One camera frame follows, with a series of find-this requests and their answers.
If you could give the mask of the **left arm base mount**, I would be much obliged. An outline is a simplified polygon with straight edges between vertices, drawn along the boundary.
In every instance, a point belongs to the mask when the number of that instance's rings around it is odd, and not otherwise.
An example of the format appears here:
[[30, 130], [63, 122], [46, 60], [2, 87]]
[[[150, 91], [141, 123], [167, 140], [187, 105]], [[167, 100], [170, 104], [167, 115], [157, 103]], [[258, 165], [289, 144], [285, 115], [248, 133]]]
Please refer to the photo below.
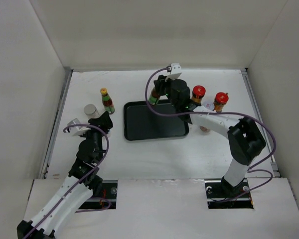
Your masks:
[[106, 208], [111, 203], [109, 209], [115, 209], [117, 204], [118, 181], [103, 181], [102, 188], [99, 193], [94, 194], [92, 198], [84, 202], [79, 210], [100, 210]]

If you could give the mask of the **green sauce bottle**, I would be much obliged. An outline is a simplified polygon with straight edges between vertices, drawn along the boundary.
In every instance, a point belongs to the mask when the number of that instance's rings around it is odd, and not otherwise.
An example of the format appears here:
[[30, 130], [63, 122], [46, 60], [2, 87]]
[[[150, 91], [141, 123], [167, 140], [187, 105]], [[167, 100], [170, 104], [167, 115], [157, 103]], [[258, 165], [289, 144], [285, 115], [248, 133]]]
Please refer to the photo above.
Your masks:
[[155, 87], [153, 87], [150, 96], [148, 98], [148, 102], [151, 105], [157, 105], [160, 100], [160, 94], [156, 91]]
[[115, 112], [115, 107], [113, 105], [112, 98], [108, 94], [107, 89], [101, 88], [100, 93], [105, 111], [107, 111], [109, 114], [113, 114]]

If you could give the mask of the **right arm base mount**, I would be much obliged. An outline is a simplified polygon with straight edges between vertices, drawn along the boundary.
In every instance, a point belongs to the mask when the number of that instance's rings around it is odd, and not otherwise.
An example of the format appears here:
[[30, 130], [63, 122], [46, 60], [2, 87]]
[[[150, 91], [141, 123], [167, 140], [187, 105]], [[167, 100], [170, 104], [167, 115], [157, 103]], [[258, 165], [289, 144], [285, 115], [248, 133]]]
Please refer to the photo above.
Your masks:
[[244, 179], [233, 192], [222, 187], [221, 180], [206, 180], [205, 191], [208, 209], [253, 209], [249, 183]]

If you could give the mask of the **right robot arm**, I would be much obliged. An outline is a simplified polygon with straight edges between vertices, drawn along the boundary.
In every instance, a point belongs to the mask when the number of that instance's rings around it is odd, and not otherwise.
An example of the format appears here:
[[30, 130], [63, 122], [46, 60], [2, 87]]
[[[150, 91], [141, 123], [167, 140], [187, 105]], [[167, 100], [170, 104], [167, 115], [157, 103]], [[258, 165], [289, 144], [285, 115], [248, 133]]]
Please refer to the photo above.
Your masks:
[[160, 75], [154, 81], [149, 103], [154, 103], [152, 99], [155, 96], [166, 96], [174, 107], [176, 116], [182, 121], [209, 127], [228, 139], [232, 161], [221, 179], [221, 191], [227, 197], [234, 197], [240, 191], [250, 164], [262, 152], [266, 142], [252, 118], [244, 116], [233, 119], [203, 106], [201, 102], [205, 93], [206, 89], [201, 85], [190, 89], [182, 79]]

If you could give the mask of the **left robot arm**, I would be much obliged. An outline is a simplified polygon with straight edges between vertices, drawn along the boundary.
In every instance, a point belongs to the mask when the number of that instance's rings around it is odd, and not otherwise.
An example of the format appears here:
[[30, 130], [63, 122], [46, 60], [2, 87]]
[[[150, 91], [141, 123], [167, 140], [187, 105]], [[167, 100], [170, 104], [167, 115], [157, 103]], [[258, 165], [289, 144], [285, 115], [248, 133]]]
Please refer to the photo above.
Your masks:
[[102, 193], [102, 178], [97, 175], [99, 166], [108, 154], [108, 133], [113, 122], [108, 112], [89, 119], [87, 124], [73, 120], [64, 129], [72, 136], [84, 140], [79, 144], [76, 159], [58, 191], [48, 203], [29, 221], [22, 220], [17, 226], [19, 239], [55, 239], [58, 231], [71, 215], [90, 198]]

